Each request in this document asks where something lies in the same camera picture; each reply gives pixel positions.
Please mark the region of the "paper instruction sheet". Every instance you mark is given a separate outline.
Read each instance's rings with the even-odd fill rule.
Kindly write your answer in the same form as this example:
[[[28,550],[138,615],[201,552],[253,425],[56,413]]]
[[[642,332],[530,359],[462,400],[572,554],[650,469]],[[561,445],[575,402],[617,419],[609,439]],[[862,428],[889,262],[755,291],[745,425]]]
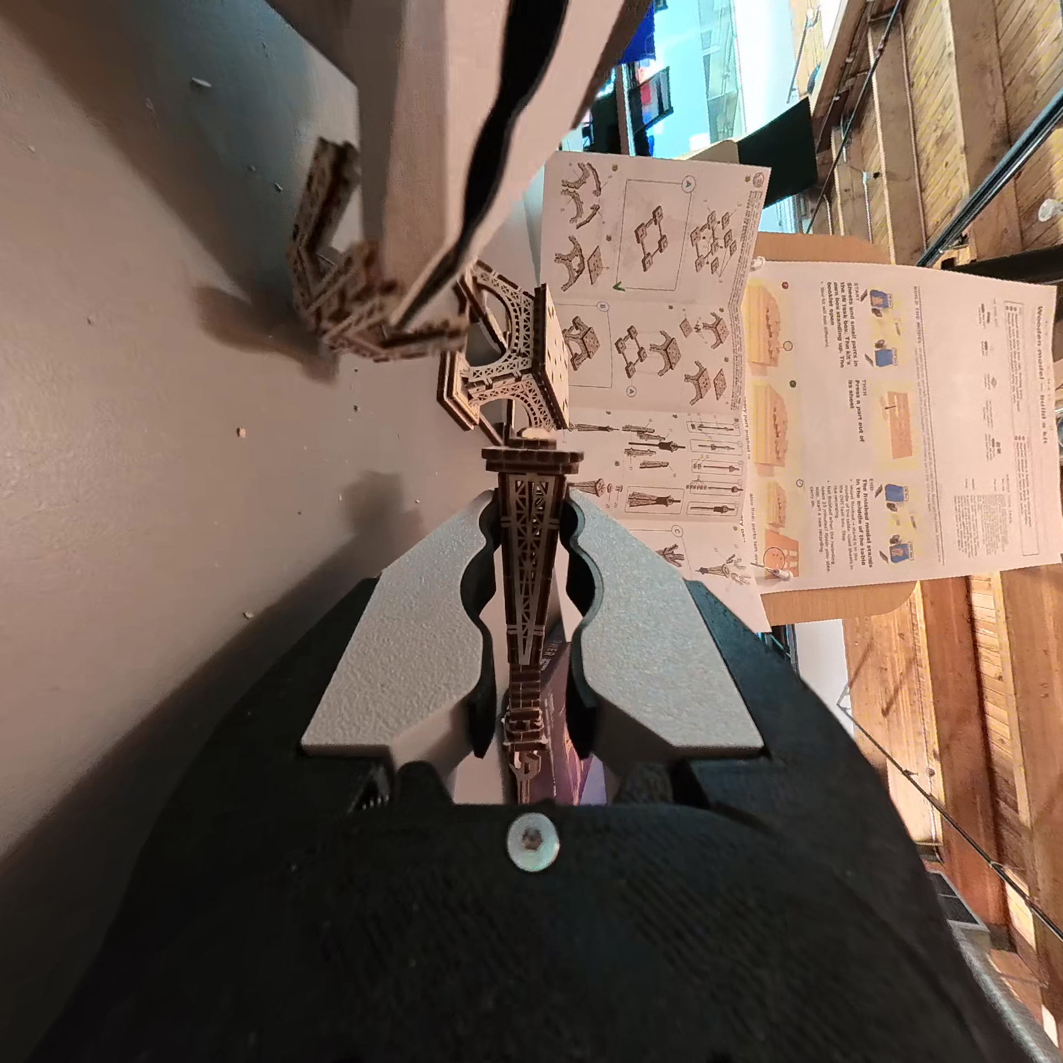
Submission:
[[[881,249],[855,236],[794,235],[760,233],[752,257],[767,261],[862,261],[885,264]],[[846,620],[882,615],[902,605],[914,589],[911,581],[866,585],[831,589],[796,589],[792,580],[767,578],[776,588],[760,602],[763,592],[756,584],[761,560],[750,516],[750,492],[739,494],[741,514],[729,524],[679,523],[684,532],[685,573],[706,583],[729,608],[750,626],[752,631],[767,631],[771,625]]]

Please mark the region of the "silver air duct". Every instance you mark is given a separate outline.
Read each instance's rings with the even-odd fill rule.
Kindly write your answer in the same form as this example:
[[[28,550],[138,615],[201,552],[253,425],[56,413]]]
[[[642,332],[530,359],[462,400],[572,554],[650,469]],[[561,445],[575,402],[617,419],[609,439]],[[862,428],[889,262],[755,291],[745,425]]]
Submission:
[[[1054,1019],[1041,1002],[1041,981],[1020,955],[997,948],[1003,937],[990,929],[937,864],[925,868],[937,900],[967,966],[1028,1059],[1060,1062]]]

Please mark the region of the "wooden tower base section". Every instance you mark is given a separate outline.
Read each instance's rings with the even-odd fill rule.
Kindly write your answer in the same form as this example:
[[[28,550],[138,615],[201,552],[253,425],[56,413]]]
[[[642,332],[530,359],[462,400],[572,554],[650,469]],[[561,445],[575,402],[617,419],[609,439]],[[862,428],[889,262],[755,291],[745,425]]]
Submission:
[[[441,357],[438,401],[463,431],[505,435],[484,416],[492,402],[524,407],[534,431],[567,431],[569,362],[564,330],[547,285],[529,291],[476,259],[458,283],[470,319],[484,327],[497,358],[470,365],[465,351]]]

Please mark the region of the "wooden tower spire section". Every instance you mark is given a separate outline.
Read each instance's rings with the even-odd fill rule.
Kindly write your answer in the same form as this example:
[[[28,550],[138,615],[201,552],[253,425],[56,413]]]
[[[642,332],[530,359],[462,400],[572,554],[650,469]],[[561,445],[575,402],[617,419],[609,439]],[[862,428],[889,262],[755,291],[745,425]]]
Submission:
[[[514,779],[514,798],[518,804],[529,804],[534,780],[550,753],[541,663],[566,482],[578,470],[583,453],[560,450],[556,439],[539,435],[485,448],[483,456],[487,470],[497,474],[509,667],[503,746]]]

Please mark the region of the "black ceiling pipe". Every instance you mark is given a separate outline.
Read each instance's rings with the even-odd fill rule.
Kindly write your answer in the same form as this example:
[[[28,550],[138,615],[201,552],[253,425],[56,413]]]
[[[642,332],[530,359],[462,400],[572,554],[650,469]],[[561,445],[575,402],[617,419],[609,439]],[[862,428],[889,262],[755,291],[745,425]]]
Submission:
[[[1049,136],[1054,133],[1056,128],[1062,121],[1062,90],[1056,92],[1054,97],[1045,105],[1036,118],[1020,134],[1003,154],[1003,158],[997,162],[986,178],[963,202],[956,212],[950,222],[946,224],[942,232],[937,235],[937,239],[924,251],[917,267],[930,268],[939,261],[946,252],[954,250],[958,241],[964,236],[972,225],[988,210],[995,199],[1003,192],[1012,179],[1016,178],[1031,157],[1040,150]]]

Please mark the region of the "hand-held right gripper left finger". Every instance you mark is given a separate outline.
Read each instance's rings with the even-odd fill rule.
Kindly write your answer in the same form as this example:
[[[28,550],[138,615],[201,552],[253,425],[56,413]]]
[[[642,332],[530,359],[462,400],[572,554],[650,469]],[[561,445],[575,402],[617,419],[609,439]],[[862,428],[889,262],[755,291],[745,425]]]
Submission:
[[[473,497],[381,572],[301,739],[388,763],[483,758],[497,729],[485,607],[497,594],[497,490]]]

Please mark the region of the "black chair backrest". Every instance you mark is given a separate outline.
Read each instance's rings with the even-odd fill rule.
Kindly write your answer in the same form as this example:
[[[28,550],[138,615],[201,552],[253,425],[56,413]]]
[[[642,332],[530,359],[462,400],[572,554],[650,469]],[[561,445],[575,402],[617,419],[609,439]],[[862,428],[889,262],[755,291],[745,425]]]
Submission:
[[[737,140],[739,163],[770,170],[764,207],[817,185],[817,140],[808,97]]]

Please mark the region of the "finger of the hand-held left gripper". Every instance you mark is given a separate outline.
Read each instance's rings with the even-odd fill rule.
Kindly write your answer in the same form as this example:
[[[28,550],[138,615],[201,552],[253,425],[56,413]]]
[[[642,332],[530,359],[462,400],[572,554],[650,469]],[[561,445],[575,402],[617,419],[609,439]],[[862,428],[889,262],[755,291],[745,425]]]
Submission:
[[[342,3],[342,72],[357,89],[364,234],[403,296],[392,326],[456,310],[466,183],[497,89],[507,1]]]
[[[631,43],[649,2],[508,2],[497,89],[465,189],[465,259],[578,123]]]

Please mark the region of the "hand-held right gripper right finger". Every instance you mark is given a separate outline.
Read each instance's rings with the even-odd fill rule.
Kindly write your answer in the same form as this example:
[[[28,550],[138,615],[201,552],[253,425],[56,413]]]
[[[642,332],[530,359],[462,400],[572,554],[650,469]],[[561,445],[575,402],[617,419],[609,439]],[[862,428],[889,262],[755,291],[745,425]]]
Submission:
[[[744,759],[763,739],[684,578],[571,489],[561,543],[570,632],[566,726],[603,763]]]

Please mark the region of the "colour printed instruction sheet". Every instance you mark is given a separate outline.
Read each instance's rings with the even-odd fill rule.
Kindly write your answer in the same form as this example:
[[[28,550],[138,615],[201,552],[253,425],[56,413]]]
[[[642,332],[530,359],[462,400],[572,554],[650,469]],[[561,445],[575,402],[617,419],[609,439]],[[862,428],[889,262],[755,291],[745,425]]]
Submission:
[[[742,313],[763,592],[1061,560],[1054,286],[767,261]]]

